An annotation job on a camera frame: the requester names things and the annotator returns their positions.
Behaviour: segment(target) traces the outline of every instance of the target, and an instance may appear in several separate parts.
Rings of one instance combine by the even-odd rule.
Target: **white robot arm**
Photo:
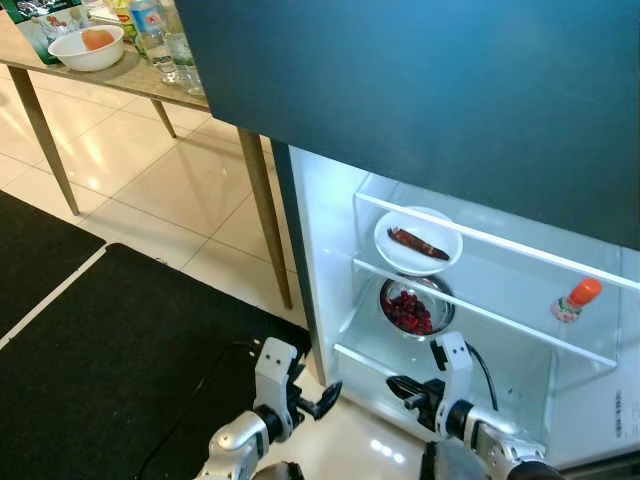
[[[561,480],[543,462],[545,448],[497,412],[471,404],[473,363],[469,346],[458,332],[431,342],[436,364],[446,380],[419,383],[406,376],[387,385],[408,410],[418,410],[418,422],[441,439],[457,437],[486,465],[492,480]]]
[[[336,403],[342,383],[331,385],[317,404],[301,397],[293,384],[302,373],[295,347],[268,338],[256,364],[253,410],[220,428],[209,442],[209,458],[196,480],[249,480],[272,442],[286,441],[302,422],[301,409],[321,419]],[[281,463],[259,472],[255,479],[302,479],[300,467]]]

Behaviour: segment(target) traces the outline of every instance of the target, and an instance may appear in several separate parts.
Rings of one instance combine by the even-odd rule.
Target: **red berries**
[[[424,307],[424,303],[406,290],[396,298],[384,302],[382,310],[396,327],[407,333],[428,335],[433,331],[431,314]]]

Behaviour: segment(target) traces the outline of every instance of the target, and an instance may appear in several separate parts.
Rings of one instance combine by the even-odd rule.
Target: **refrigerator shelf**
[[[408,280],[407,278],[398,275],[396,273],[391,273],[389,271],[386,271],[380,267],[376,267],[375,265],[372,265],[370,263],[367,263],[363,260],[360,260],[358,258],[354,258],[353,259],[353,264],[356,268],[359,269],[363,269],[366,270],[370,273],[373,273],[379,277],[381,277],[382,279],[387,279],[390,278],[392,280],[395,280],[397,282],[400,283],[404,283],[405,285],[407,285],[407,287],[413,288],[414,290],[420,290],[422,292],[425,293],[429,293],[430,295],[433,295],[434,297],[438,297],[442,300],[445,300],[447,302],[453,303],[454,305],[458,306],[458,307],[462,307],[463,309],[466,309],[470,312],[473,312],[474,314],[478,315],[478,318],[482,321],[482,322],[486,322],[487,320],[500,324],[502,326],[508,327],[510,329],[519,331],[520,333],[530,336],[531,338],[534,338],[536,340],[539,340],[543,343],[546,343],[548,345],[551,345],[553,347],[565,350],[567,352],[573,353],[575,355],[579,355],[582,356],[588,360],[593,360],[595,362],[598,362],[604,366],[607,367],[611,367],[614,368],[617,366],[617,362],[615,360],[609,359],[607,357],[604,357],[598,353],[594,353],[590,350],[587,350],[585,348],[582,348],[580,346],[574,345],[572,343],[569,343],[565,340],[560,339],[559,337],[556,337],[554,335],[551,335],[549,333],[545,333],[543,331],[537,330],[535,328],[529,327],[527,325],[524,325],[522,323],[519,323],[516,320],[513,320],[511,318],[505,317],[503,315],[500,315],[498,313],[486,310],[485,308],[482,308],[480,306],[474,305],[473,303],[467,302],[465,300],[462,300],[460,298],[457,298],[455,296],[451,296],[451,295],[447,295],[444,292],[440,292],[437,290],[433,290],[430,289],[420,283],[417,282],[413,282]],[[570,328],[571,326],[565,327],[564,325],[561,325],[561,328]]]
[[[354,193],[353,205],[356,291],[367,281],[367,274],[391,278],[474,312],[487,324],[517,330],[606,369],[617,366],[621,295],[640,288],[636,279],[621,274],[621,247],[373,174]],[[437,210],[452,221],[405,205]],[[436,274],[449,285],[454,298],[409,282],[376,250],[375,225],[389,211],[463,234],[460,259]],[[583,309],[577,322],[563,323],[550,307],[585,275],[599,278],[603,292]]]
[[[404,420],[412,414],[404,410],[384,380],[394,374],[409,375],[419,381],[444,377],[435,364],[428,341],[403,335],[382,313],[378,304],[382,283],[384,278],[370,278],[354,316],[334,344],[338,356],[334,377],[345,380],[345,384],[356,391],[358,385],[363,392],[368,389],[367,401],[378,407],[384,404],[387,416],[407,427]],[[484,357],[496,386],[500,412],[544,441],[548,430],[547,398],[553,388],[553,349],[520,331],[487,324],[480,315],[463,309],[457,309],[446,331],[459,331]],[[491,408],[487,383],[477,365],[470,401]]]

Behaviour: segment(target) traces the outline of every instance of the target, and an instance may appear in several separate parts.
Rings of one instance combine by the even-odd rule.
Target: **water bottle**
[[[153,66],[160,70],[162,81],[177,83],[179,78],[176,66],[164,41],[166,16],[162,6],[156,0],[134,0],[129,4],[129,10],[142,48]]]

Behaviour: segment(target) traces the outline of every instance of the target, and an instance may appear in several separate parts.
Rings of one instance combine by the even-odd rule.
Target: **black cable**
[[[249,343],[249,342],[231,342],[225,345],[225,347],[220,351],[220,353],[216,356],[214,361],[211,363],[211,367],[209,367],[209,370],[204,374],[204,376],[200,379],[198,384],[191,391],[191,395],[189,396],[187,401],[184,403],[184,405],[180,409],[180,412],[178,413],[176,418],[173,420],[173,423],[171,424],[171,427],[169,427],[169,430],[167,430],[167,433],[165,433],[162,436],[162,438],[158,441],[158,443],[156,443],[155,447],[153,447],[151,451],[147,454],[144,461],[142,462],[142,465],[140,465],[140,468],[138,469],[138,473],[134,475],[133,480],[142,480],[142,475],[144,475],[144,471],[146,470],[149,463],[151,463],[151,460],[153,460],[153,458],[156,456],[156,454],[162,448],[162,446],[165,443],[167,443],[167,440],[171,438],[171,435],[173,434],[175,429],[178,428],[178,426],[180,425],[180,422],[182,421],[182,417],[184,417],[184,415],[187,413],[187,410],[191,402],[198,396],[204,384],[207,382],[209,377],[211,377],[211,374],[215,372],[216,368],[220,364],[222,357],[224,357],[224,355],[231,349],[231,347],[238,347],[238,346],[253,347],[255,345],[256,345],[255,343]]]
[[[438,443],[427,442],[422,453],[422,463],[420,464],[420,480],[436,479],[436,457]]]
[[[487,384],[489,385],[489,394],[491,395],[491,405],[493,406],[493,409],[497,412],[498,398],[496,397],[496,387],[493,385],[493,379],[491,378],[491,374],[489,373],[489,367],[487,367],[487,364],[484,362],[484,358],[482,358],[482,355],[480,355],[480,353],[478,353],[478,351],[475,348],[473,348],[473,345],[470,345],[467,342],[465,343],[467,344],[467,348],[471,352],[471,355],[476,357],[476,360],[480,364],[480,368],[482,368],[482,371],[484,372],[484,376],[487,379]]]

